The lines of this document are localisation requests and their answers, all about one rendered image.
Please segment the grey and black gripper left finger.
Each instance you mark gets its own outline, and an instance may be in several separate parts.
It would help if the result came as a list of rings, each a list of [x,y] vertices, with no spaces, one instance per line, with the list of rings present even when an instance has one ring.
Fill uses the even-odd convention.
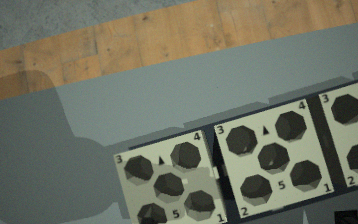
[[[154,221],[152,217],[142,217],[140,224],[158,224],[158,221]]]

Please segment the grey bench mat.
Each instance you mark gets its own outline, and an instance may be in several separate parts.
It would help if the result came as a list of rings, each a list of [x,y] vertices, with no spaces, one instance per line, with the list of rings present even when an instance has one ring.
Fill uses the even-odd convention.
[[[0,100],[0,224],[132,224],[113,155],[358,80],[358,22]],[[335,224],[358,190],[241,224]]]

